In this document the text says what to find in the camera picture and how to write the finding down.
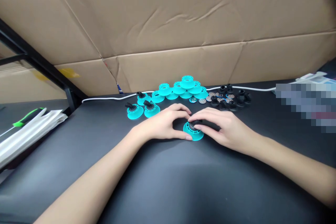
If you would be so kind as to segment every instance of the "hand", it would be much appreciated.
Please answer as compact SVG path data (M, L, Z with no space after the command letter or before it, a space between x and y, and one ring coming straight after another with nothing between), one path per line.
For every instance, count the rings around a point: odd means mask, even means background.
M217 124L221 128L220 131L200 124L196 124L194 127L225 147L252 155L262 146L265 137L247 127L232 112L206 108L192 115L189 122L203 119Z
M192 140L192 137L183 132L173 129L173 121L177 118L190 118L191 111L182 104L173 104L162 110L153 117L148 118L139 125L135 126L138 134L141 134L147 141L149 139L171 139L179 138Z

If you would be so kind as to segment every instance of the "cardboard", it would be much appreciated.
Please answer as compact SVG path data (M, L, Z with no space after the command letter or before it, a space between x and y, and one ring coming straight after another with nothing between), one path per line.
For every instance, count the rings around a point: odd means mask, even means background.
M102 60L55 66L89 96L118 94L115 79ZM35 69L0 71L0 104L66 98L65 92Z
M90 96L118 93L116 80L135 92L186 74L202 85L293 78L336 55L331 0L0 0L0 6L0 18Z

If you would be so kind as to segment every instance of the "black metal frame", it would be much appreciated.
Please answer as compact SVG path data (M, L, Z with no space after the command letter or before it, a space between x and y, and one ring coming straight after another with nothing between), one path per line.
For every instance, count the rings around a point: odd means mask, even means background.
M65 91L70 113L78 108L81 100L88 97L1 19L0 42L17 54L9 58L0 59L0 65L19 60L27 61L37 71Z

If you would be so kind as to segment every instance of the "cyan spool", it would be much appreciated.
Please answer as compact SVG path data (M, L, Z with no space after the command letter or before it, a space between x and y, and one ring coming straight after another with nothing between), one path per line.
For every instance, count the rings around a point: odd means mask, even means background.
M183 87L181 87L181 82L175 82L174 83L173 92L175 94L180 95L180 94L184 93L185 91L187 91L187 90L184 89Z
M192 97L192 94L188 91L185 91L183 94L180 94L180 97L183 99L189 99L190 97Z
M200 82L195 80L194 83L195 83L195 86L191 89L188 89L188 92L193 94L193 95L195 95L197 93L200 93L202 91L202 87L201 87Z
M147 100L148 102L150 102L150 100L151 100L151 97L149 96L149 95L147 95L146 93L144 93L144 95L145 95L145 97L144 98L140 98L139 96L138 96L138 104L140 105L140 106L143 106L144 105L144 102Z
M138 104L133 104L133 106L136 106L134 111L130 111L130 108L127 109L127 117L131 120L138 119L144 112L144 108L140 107Z
M161 96L167 96L172 92L172 88L169 87L168 83L162 83L159 86L159 95Z
M152 102L154 102L154 103L160 103L160 102L162 102L163 100L165 99L165 97L164 96L161 96L160 94L159 94L159 91L154 91L153 93L152 93Z
M200 91L200 93L194 94L194 96L197 99L205 99L207 96L209 96L209 94L207 92L207 89L205 87L201 87L201 88L202 88L202 90Z
M202 131L194 131L190 129L189 122L185 123L185 125L183 126L183 131L191 135L193 141L201 140L204 136L204 133Z
M191 89L195 86L194 78L190 75L182 77L181 87L185 89Z
M175 100L178 96L178 94L175 94L173 91L171 91L171 94L167 95L166 98L168 100Z
M155 116L157 113L160 112L160 107L158 105L156 105L155 103L151 103L154 104L154 108L149 110L147 107L145 107L145 116L147 118Z

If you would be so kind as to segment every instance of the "white wire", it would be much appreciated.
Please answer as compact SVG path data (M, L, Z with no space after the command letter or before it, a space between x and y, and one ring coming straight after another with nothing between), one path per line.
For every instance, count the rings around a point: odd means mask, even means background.
M294 83L300 83L300 82L303 82L303 81L308 81L310 79L314 79L316 78L316 75L313 75L307 79L300 79L298 81L294 81L294 82L291 82L289 84L294 84ZM220 87L213 87L213 88L210 88L210 89L207 89L207 91L210 91L210 90L215 90L215 89L218 89ZM272 87L270 89L256 89L256 88L252 88L252 87L239 87L239 86L233 86L233 88L236 88L236 89L246 89L246 90L254 90L254 91L262 91L262 92L268 92L268 91L272 91L272 90L275 90L275 87ZM146 91L146 92L142 92L142 93L153 93L154 91ZM129 98L129 97L132 97L132 96L135 96L137 95L136 93L134 94L130 94L128 96L125 96L125 97L121 97L121 98L115 98L115 97L107 97L107 98L89 98L89 99L84 99L82 100L82 103L83 102L86 102L88 100L124 100L126 98Z

